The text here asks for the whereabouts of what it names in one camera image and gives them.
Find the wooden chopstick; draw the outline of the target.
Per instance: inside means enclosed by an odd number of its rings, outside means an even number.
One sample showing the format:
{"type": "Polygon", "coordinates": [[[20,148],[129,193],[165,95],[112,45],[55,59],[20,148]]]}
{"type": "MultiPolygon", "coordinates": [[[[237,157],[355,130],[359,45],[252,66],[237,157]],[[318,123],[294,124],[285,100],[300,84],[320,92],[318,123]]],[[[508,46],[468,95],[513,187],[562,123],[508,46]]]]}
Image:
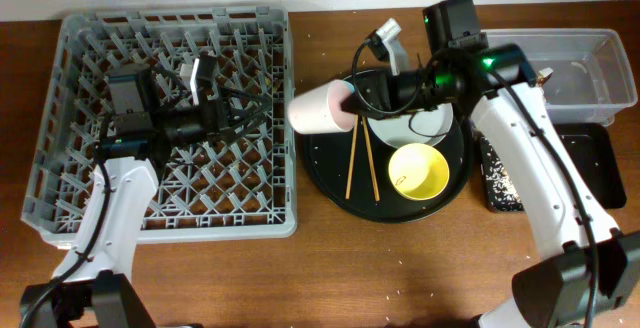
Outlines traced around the wooden chopstick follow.
{"type": "Polygon", "coordinates": [[[380,201],[380,194],[379,194],[379,188],[378,188],[378,183],[377,183],[375,162],[374,162],[374,159],[373,159],[373,151],[372,151],[372,145],[371,145],[371,139],[370,139],[370,135],[369,135],[367,119],[364,116],[362,116],[361,117],[361,122],[362,122],[362,126],[363,126],[363,131],[364,131],[364,140],[365,140],[365,146],[366,146],[367,159],[368,159],[368,164],[369,164],[369,170],[370,170],[370,176],[371,176],[374,200],[375,200],[375,202],[379,202],[380,201]]]}
{"type": "Polygon", "coordinates": [[[355,161],[356,149],[357,149],[358,127],[359,127],[359,117],[356,115],[355,118],[354,118],[354,126],[353,126],[353,130],[352,130],[352,140],[351,140],[351,148],[350,148],[350,156],[349,156],[349,166],[348,166],[348,172],[347,172],[347,182],[346,182],[346,190],[345,190],[345,199],[346,200],[349,200],[350,197],[351,197],[354,161],[355,161]]]}

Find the white ceramic plate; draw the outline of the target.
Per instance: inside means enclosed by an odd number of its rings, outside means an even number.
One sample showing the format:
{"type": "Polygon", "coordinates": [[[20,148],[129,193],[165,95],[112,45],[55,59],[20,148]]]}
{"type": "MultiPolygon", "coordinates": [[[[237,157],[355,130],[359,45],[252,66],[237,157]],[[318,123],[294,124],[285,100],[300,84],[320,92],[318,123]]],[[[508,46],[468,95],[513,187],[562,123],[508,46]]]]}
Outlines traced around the white ceramic plate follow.
{"type": "Polygon", "coordinates": [[[444,104],[432,111],[423,110],[384,120],[368,118],[367,121],[377,138],[393,148],[400,148],[411,143],[437,145],[448,134],[453,118],[452,105],[444,104]]]}

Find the pink plastic cup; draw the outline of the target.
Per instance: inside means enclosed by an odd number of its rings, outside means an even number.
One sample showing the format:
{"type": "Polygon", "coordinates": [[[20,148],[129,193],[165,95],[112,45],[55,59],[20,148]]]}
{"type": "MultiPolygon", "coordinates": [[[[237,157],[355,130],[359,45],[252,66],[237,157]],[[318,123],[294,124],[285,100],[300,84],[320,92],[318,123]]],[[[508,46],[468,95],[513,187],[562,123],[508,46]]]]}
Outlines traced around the pink plastic cup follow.
{"type": "Polygon", "coordinates": [[[353,93],[351,83],[332,80],[295,97],[286,108],[287,119],[303,135],[349,132],[355,115],[343,111],[341,103],[353,93]]]}

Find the yellow plastic bowl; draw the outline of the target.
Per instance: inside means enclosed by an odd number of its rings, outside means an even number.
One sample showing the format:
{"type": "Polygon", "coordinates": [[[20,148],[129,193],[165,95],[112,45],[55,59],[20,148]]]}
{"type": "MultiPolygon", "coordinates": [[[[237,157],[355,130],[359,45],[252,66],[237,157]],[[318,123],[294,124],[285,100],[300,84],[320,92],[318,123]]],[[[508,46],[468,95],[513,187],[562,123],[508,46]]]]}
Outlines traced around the yellow plastic bowl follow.
{"type": "Polygon", "coordinates": [[[439,196],[450,178],[449,164],[436,148],[411,143],[397,149],[388,163],[392,187],[402,197],[424,201],[439,196]]]}

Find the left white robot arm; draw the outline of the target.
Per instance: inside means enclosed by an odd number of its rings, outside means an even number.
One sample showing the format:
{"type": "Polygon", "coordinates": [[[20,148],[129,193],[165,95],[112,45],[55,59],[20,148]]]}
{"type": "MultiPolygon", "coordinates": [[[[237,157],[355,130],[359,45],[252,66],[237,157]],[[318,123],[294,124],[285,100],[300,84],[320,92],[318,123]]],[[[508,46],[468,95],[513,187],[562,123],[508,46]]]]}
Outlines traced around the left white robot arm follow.
{"type": "Polygon", "coordinates": [[[92,310],[101,327],[152,327],[154,321],[131,284],[133,258],[146,209],[176,147],[223,136],[228,119],[203,83],[213,66],[202,58],[181,86],[189,108],[161,103],[153,76],[162,67],[128,64],[108,72],[113,110],[94,143],[93,188],[70,251],[46,284],[23,293],[23,327],[68,327],[92,310]]]}

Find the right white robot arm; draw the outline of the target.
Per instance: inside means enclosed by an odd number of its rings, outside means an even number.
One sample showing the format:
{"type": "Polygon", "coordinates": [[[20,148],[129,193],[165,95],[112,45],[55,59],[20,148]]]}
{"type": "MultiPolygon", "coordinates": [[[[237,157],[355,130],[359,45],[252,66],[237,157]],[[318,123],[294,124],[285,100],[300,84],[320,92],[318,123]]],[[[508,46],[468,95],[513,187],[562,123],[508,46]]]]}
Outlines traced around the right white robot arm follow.
{"type": "Polygon", "coordinates": [[[365,48],[391,66],[353,72],[343,109],[386,119],[455,104],[490,141],[521,198],[541,260],[514,275],[511,297],[476,327],[590,326],[639,283],[639,236],[623,233],[573,164],[547,115],[538,74],[516,44],[489,44],[473,0],[423,12],[431,57],[412,69],[394,20],[365,48]]]}

